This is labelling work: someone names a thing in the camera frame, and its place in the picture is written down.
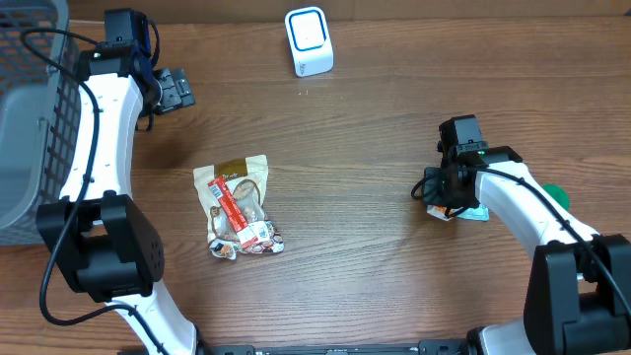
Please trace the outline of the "orange snack packet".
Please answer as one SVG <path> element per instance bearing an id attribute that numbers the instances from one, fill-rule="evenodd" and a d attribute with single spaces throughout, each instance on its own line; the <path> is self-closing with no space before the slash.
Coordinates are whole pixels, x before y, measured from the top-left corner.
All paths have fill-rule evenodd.
<path id="1" fill-rule="evenodd" d="M 458 208 L 455 212 L 453 212 L 451 209 L 448 209 L 447 207 L 435 206 L 435 205 L 428 205 L 426 209 L 426 212 L 430 216 L 443 220 L 443 221 L 452 220 L 452 218 L 455 218 L 457 216 L 459 211 L 461 211 L 461 208 Z"/>

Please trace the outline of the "teal tissue pack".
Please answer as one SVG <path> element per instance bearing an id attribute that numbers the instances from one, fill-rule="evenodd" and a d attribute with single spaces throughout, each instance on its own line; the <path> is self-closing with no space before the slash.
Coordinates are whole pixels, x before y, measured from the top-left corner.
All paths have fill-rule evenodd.
<path id="1" fill-rule="evenodd" d="M 486 206 L 480 204 L 477 208 L 468 208 L 458 215 L 458 218 L 464 220 L 487 222 L 490 218 L 489 210 Z"/>

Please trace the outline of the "green bottle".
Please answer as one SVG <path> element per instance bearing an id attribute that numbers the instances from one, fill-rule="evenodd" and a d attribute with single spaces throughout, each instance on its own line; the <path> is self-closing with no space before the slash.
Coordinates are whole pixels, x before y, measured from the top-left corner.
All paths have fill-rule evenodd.
<path id="1" fill-rule="evenodd" d="M 563 209 L 569 210 L 571 200 L 568 193 L 557 184 L 545 184 L 543 190 L 546 191 Z"/>

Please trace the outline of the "brown nut snack pouch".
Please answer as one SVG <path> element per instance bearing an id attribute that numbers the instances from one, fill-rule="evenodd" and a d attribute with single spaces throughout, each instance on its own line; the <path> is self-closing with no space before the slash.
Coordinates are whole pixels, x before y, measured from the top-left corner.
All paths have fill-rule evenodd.
<path id="1" fill-rule="evenodd" d="M 213 256 L 234 260 L 240 253 L 280 253 L 284 250 L 280 232 L 263 210 L 268 174 L 267 157 L 264 155 L 193 170 L 198 198 L 208 218 L 207 240 Z M 217 177 L 225 180 L 248 224 L 258 231 L 258 243 L 248 248 L 240 244 L 224 210 L 208 186 Z"/>

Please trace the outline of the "red snack bar wrapper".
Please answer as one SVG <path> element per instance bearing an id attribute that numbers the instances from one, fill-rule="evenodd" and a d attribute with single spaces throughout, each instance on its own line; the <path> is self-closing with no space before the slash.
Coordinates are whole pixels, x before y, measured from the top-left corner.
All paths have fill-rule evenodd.
<path id="1" fill-rule="evenodd" d="M 248 224 L 225 180 L 222 177 L 216 177 L 208 183 L 208 186 L 224 210 L 242 247 L 246 249 L 258 243 L 260 241 L 258 231 Z"/>

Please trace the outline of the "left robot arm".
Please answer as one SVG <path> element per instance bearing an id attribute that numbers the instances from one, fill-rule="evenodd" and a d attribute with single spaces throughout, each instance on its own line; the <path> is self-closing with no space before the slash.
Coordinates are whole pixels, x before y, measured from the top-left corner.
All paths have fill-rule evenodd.
<path id="1" fill-rule="evenodd" d="M 39 306 L 49 322 L 64 326 L 115 311 L 145 354 L 202 354 L 199 329 L 180 312 L 163 280 L 161 238 L 132 199 L 138 120 L 195 103 L 184 72 L 158 68 L 159 54 L 159 33 L 149 17 L 108 10 L 105 40 L 82 51 L 74 70 L 61 72 L 80 87 L 81 118 L 59 199 L 36 212 L 36 227 L 51 253 Z M 100 308 L 71 320 L 54 317 L 46 302 L 53 269 Z"/>

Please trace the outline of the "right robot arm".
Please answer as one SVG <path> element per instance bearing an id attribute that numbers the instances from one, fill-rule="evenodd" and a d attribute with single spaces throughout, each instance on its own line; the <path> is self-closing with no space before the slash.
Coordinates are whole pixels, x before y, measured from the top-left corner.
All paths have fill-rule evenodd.
<path id="1" fill-rule="evenodd" d="M 532 177 L 508 146 L 492 148 L 475 115 L 439 127 L 442 160 L 411 195 L 447 220 L 485 206 L 531 259 L 524 312 L 439 340 L 445 354 L 600 354 L 630 347 L 630 243 L 580 222 Z"/>

